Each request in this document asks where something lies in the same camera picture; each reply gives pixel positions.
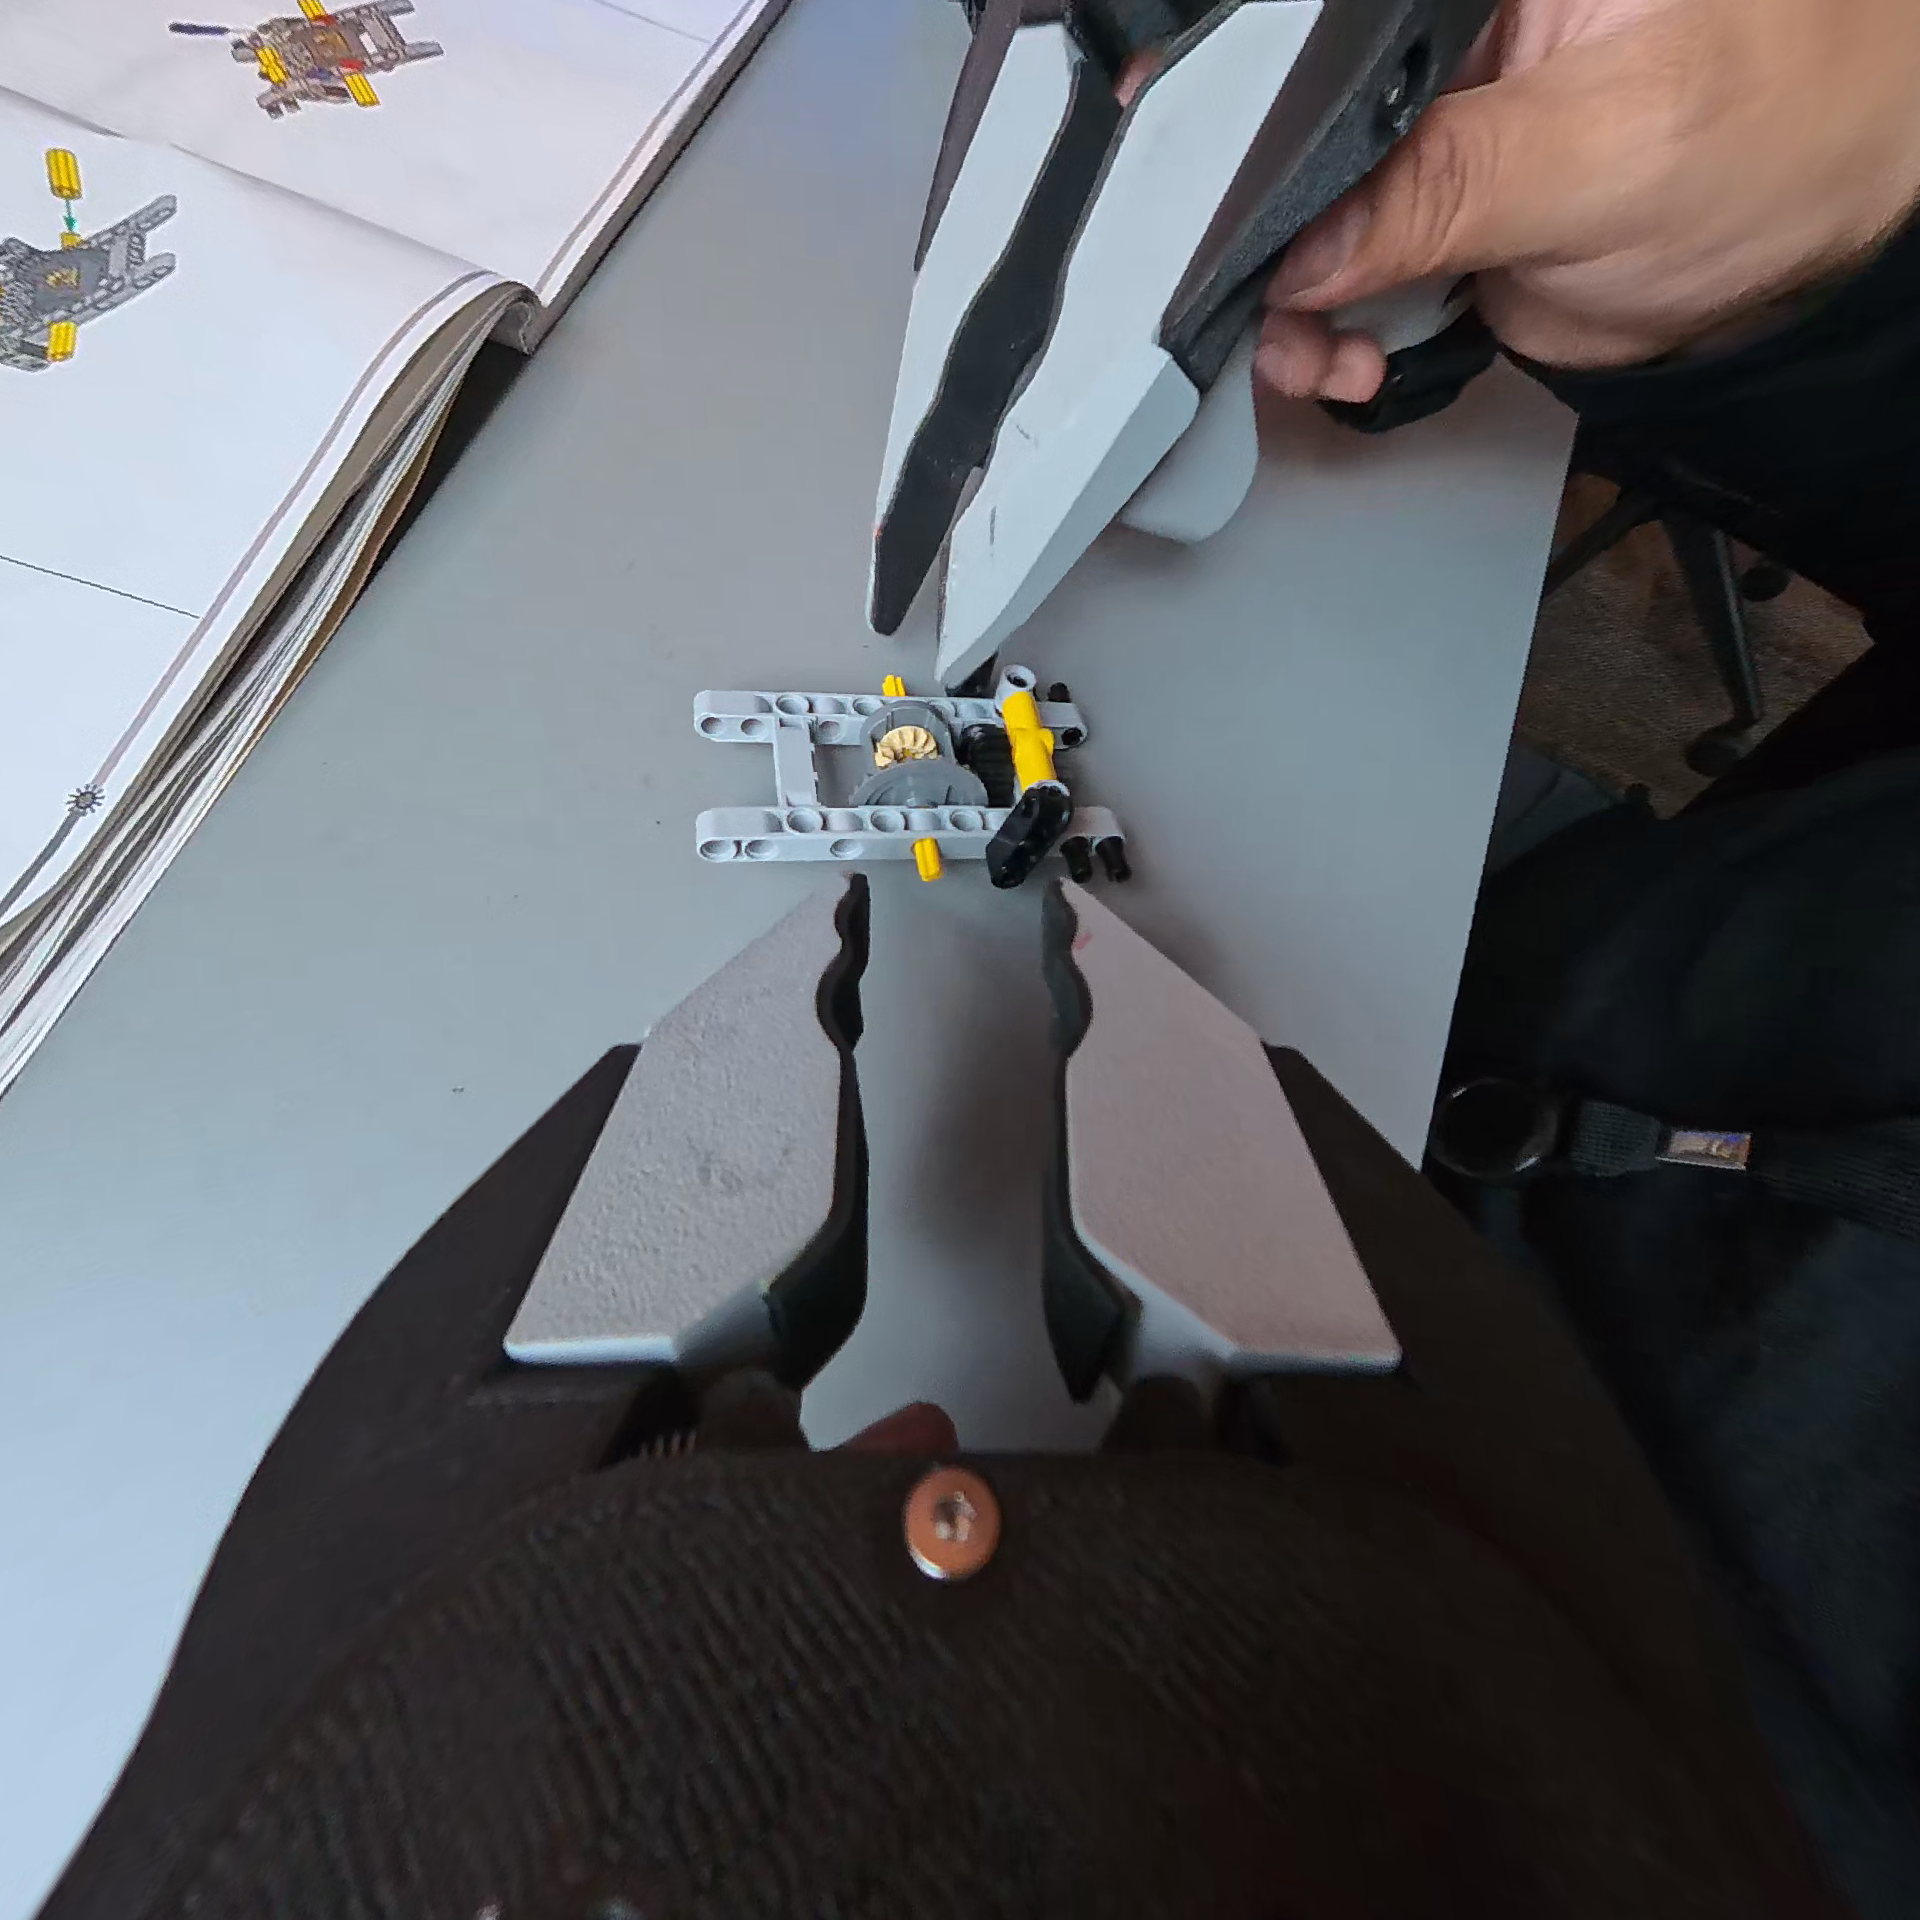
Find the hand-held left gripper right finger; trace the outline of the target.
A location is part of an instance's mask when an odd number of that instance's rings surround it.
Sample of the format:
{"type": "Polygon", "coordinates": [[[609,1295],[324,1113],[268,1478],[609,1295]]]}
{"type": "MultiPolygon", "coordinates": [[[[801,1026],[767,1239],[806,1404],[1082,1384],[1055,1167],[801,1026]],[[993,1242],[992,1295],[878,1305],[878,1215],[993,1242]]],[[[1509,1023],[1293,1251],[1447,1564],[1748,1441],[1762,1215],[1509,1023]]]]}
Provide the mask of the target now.
{"type": "Polygon", "coordinates": [[[1042,1315],[1069,1399],[1397,1372],[1400,1344],[1257,1032],[1072,881],[1042,906],[1042,974],[1042,1315]]]}

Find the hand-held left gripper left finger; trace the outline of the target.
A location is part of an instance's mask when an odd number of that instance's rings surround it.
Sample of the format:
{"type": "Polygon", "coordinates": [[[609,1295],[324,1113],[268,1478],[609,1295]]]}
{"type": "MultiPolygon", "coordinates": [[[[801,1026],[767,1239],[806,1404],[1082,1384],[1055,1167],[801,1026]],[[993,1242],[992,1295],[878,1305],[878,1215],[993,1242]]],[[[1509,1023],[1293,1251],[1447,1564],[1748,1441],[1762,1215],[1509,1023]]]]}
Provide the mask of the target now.
{"type": "Polygon", "coordinates": [[[865,1303],[857,1094],[871,890],[806,896],[630,1058],[503,1352],[805,1387],[865,1303]]]}

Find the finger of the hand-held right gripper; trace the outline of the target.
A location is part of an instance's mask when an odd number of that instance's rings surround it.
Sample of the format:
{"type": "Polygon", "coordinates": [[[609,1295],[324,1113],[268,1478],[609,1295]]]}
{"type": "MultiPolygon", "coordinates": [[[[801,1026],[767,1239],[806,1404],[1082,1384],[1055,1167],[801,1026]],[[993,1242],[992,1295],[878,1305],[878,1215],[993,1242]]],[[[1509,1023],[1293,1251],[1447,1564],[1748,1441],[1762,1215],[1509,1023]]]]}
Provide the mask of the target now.
{"type": "Polygon", "coordinates": [[[936,674],[970,678],[1192,424],[1160,318],[1320,6],[1239,6],[1121,113],[1039,359],[946,544],[936,674]]]}
{"type": "Polygon", "coordinates": [[[980,19],[918,235],[874,499],[869,623],[897,633],[1039,356],[1119,122],[1074,19],[980,19]]]}

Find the grey lego frame assembly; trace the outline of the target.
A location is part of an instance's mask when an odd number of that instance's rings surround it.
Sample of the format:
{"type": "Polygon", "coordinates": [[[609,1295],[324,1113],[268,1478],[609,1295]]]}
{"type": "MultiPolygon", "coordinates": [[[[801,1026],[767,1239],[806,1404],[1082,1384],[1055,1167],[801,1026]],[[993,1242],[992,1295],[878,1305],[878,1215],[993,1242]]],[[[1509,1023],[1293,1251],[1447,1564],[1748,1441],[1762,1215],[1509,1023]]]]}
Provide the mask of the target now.
{"type": "Polygon", "coordinates": [[[705,689],[693,728],[711,745],[766,752],[773,795],[754,804],[709,807],[694,824],[694,851],[711,865],[872,868],[916,873],[913,842],[934,836],[950,868],[978,866],[998,892],[1015,892],[1055,859],[1069,881],[1134,876],[1128,840],[1105,809],[1069,784],[1069,758],[1087,722],[1065,683],[1042,687],[1015,664],[993,682],[918,694],[950,728],[958,759],[990,790],[990,807],[852,807],[857,750],[885,704],[880,691],[705,689]]]}

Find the grey lego differential housing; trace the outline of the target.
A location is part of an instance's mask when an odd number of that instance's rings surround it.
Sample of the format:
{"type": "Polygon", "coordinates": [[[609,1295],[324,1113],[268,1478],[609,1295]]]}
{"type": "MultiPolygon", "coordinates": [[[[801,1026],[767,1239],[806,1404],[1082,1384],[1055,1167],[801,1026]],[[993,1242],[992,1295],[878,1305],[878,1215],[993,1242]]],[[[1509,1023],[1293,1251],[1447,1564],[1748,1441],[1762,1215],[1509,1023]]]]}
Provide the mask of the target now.
{"type": "Polygon", "coordinates": [[[847,802],[855,809],[985,809],[990,790],[954,752],[948,722],[927,704],[896,702],[874,711],[857,750],[857,779],[847,802]],[[918,759],[893,769],[872,767],[874,734],[896,726],[933,729],[946,747],[943,759],[918,759]]]}

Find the person's right forearm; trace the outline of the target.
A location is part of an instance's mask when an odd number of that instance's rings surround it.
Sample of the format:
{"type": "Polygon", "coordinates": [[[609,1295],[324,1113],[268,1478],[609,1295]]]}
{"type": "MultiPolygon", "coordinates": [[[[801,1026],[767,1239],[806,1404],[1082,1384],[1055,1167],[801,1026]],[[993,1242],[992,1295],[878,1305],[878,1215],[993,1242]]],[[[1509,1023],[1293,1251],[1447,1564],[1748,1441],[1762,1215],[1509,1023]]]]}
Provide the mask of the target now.
{"type": "Polygon", "coordinates": [[[1744,544],[1914,635],[1918,220],[1732,347],[1637,368],[1518,366],[1744,544]]]}

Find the lego instruction booklet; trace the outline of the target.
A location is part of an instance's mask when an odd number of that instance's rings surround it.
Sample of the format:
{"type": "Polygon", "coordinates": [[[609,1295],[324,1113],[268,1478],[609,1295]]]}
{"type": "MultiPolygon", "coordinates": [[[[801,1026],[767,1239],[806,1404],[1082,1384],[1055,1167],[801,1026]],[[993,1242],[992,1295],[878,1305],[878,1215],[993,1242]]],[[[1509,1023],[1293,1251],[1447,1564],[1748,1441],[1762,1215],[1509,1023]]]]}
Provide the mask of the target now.
{"type": "Polygon", "coordinates": [[[780,2],[2,6],[2,1086],[780,2]]]}

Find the person's right hand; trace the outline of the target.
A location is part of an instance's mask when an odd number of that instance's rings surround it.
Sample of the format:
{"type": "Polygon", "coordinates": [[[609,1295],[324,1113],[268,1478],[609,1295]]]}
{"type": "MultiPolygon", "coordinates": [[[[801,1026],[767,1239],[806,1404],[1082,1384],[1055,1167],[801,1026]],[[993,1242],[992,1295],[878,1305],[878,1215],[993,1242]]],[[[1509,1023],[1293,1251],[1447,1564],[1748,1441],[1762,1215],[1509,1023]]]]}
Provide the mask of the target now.
{"type": "Polygon", "coordinates": [[[1914,209],[1914,2],[1502,6],[1462,88],[1286,249],[1254,371],[1361,402],[1384,350],[1332,326],[1471,280],[1500,343],[1622,368],[1768,314],[1914,209]]]}

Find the black badge reel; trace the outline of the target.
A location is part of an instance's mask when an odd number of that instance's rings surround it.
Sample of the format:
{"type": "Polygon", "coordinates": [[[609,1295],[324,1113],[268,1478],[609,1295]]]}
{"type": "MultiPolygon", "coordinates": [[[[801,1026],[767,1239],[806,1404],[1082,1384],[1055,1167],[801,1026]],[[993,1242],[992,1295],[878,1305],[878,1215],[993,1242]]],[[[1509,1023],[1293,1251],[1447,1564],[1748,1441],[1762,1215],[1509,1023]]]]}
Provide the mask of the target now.
{"type": "Polygon", "coordinates": [[[1511,1187],[1560,1154],[1568,1100],[1496,1074],[1441,1089],[1431,1112],[1426,1160],[1462,1182],[1511,1187]]]}

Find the black office chair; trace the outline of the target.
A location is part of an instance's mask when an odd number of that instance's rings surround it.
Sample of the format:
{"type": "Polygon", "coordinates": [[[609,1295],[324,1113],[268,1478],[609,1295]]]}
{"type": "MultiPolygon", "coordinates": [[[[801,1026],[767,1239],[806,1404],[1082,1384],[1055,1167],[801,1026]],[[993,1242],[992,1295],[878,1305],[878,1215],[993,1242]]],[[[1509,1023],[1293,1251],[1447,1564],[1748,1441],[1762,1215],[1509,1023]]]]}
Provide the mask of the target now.
{"type": "Polygon", "coordinates": [[[1660,812],[1774,719],[1735,542],[1577,432],[1519,695],[1519,742],[1660,812]]]}

